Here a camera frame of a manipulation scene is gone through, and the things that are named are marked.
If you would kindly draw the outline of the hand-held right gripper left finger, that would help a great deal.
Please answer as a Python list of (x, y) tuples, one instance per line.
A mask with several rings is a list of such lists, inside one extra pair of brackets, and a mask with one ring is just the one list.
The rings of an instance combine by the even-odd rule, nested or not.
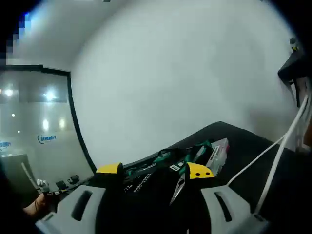
[(122, 184), (121, 162), (99, 167), (88, 185), (80, 185), (36, 223), (43, 234), (95, 234), (97, 215), (106, 196)]

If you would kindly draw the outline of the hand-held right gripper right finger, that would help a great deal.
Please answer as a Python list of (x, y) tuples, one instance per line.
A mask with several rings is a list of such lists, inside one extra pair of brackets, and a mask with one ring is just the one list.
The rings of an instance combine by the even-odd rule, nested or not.
[(188, 234), (263, 234), (268, 221), (252, 214), (250, 204), (229, 186), (218, 186), (206, 166), (188, 162), (186, 189), (190, 194)]

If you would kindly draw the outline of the person's left hand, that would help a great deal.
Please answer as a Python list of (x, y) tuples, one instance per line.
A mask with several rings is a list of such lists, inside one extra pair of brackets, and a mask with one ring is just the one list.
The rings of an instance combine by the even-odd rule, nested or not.
[(58, 203), (60, 202), (60, 196), (55, 192), (41, 193), (37, 197), (36, 201), (40, 208), (56, 213), (58, 209)]

